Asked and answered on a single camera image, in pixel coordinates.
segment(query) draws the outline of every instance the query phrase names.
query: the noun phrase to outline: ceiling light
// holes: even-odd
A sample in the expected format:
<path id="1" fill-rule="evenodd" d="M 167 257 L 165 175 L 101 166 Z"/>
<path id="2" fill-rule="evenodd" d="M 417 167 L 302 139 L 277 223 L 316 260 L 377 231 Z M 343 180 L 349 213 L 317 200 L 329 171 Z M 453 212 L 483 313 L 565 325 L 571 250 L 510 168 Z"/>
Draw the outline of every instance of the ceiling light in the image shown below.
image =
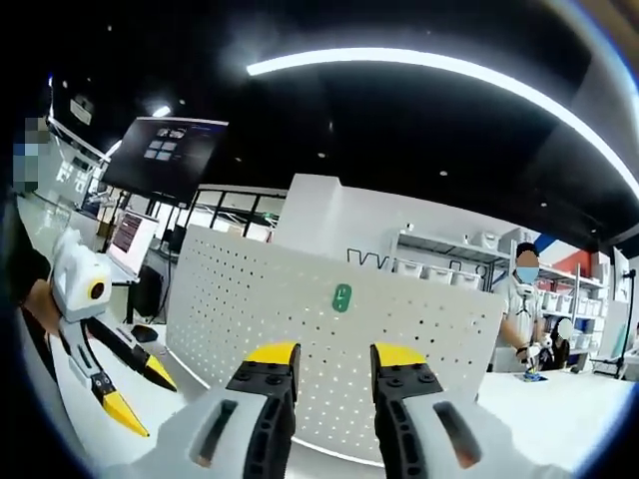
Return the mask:
<path id="1" fill-rule="evenodd" d="M 459 60 L 457 58 L 435 55 L 433 53 L 415 52 L 413 50 L 400 50 L 393 48 L 337 48 L 332 50 L 316 50 L 313 52 L 298 53 L 285 57 L 267 60 L 247 67 L 247 72 L 251 76 L 257 76 L 276 70 L 300 67 L 303 65 L 315 65 L 319 63 L 331 62 L 392 62 L 407 65 L 418 65 L 422 67 L 437 68 L 460 75 L 476 78 L 496 87 L 507 90 L 519 97 L 544 109 L 555 116 L 575 132 L 581 135 L 587 142 L 595 147 L 610 165 L 621 175 L 632 190 L 637 200 L 639 200 L 639 183 L 632 176 L 628 167 L 624 165 L 615 152 L 597 135 L 588 125 L 582 122 L 575 114 L 562 107 L 557 102 L 538 92 L 532 87 L 521 83 L 514 78 L 501 73 L 481 67 L 474 63 Z"/>
<path id="2" fill-rule="evenodd" d="M 166 105 L 164 107 L 160 107 L 158 110 L 156 110 L 153 113 L 153 116 L 156 118 L 160 118 L 160 117 L 166 117 L 167 115 L 169 115 L 171 113 L 171 108 L 167 107 Z"/>
<path id="3" fill-rule="evenodd" d="M 109 149 L 109 151 L 108 151 L 107 153 L 105 153 L 105 155 L 104 155 L 104 156 L 105 156 L 105 157 L 108 157 L 108 158 L 111 158 L 111 155 L 113 155 L 113 154 L 116 152 L 116 150 L 120 148 L 120 145 L 122 145 L 122 140 L 118 140 L 118 141 L 117 141 L 117 142 L 113 145 L 113 147 L 111 147 L 111 148 Z"/>

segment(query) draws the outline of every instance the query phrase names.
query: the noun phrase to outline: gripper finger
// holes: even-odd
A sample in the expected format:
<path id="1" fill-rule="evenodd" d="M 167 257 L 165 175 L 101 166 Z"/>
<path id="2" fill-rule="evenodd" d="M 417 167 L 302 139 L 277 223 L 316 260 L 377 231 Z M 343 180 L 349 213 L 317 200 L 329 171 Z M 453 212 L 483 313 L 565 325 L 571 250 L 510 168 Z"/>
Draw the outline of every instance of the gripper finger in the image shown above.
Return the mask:
<path id="1" fill-rule="evenodd" d="M 149 437 L 147 429 L 93 354 L 83 323 L 84 321 L 68 322 L 65 319 L 60 321 L 60 339 L 69 354 L 72 371 L 85 387 L 91 389 L 107 414 L 133 432 Z"/>
<path id="2" fill-rule="evenodd" d="M 86 321 L 91 334 L 111 349 L 127 366 L 154 384 L 171 391 L 178 390 L 158 358 L 145 351 L 120 325 L 110 324 L 96 317 L 90 317 Z"/>

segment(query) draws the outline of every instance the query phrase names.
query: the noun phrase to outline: ceiling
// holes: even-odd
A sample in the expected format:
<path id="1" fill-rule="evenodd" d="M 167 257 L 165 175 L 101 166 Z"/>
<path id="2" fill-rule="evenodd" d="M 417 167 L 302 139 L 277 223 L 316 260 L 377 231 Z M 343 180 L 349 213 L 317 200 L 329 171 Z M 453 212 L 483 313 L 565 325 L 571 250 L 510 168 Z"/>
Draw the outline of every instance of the ceiling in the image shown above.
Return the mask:
<path id="1" fill-rule="evenodd" d="M 164 104 L 173 116 L 229 121 L 203 183 L 285 189 L 295 173 L 338 176 L 590 249 L 639 223 L 636 200 L 597 151 L 487 83 L 372 62 L 246 72 L 308 50 L 405 48 L 478 63 L 569 105 L 591 54 L 539 2 L 238 3 L 109 4 L 56 32 L 56 118 L 103 152 Z M 78 94 L 94 105 L 90 126 L 69 113 Z"/>

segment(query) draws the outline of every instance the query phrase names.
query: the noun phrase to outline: laptop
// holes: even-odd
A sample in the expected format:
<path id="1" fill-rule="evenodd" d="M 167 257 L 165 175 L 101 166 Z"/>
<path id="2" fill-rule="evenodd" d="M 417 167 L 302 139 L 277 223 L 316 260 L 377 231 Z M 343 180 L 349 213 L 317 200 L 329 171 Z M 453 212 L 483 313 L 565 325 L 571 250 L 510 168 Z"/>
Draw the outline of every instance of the laptop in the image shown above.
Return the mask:
<path id="1" fill-rule="evenodd" d="M 132 211 L 124 211 L 105 254 L 111 266 L 113 283 L 138 280 L 151 241 L 158 228 L 158 220 Z"/>

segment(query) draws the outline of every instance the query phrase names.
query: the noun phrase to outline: pegboard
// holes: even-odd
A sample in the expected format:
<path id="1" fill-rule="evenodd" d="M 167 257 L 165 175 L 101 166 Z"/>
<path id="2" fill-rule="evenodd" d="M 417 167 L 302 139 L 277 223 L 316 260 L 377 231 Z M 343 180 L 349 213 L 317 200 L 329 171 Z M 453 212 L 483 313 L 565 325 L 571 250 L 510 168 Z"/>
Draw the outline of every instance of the pegboard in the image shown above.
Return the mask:
<path id="1" fill-rule="evenodd" d="M 346 312 L 332 300 L 352 287 Z M 369 347 L 422 352 L 442 386 L 474 397 L 503 300 L 190 226 L 171 291 L 167 345 L 202 379 L 225 385 L 260 345 L 302 345 L 296 437 L 381 462 Z"/>

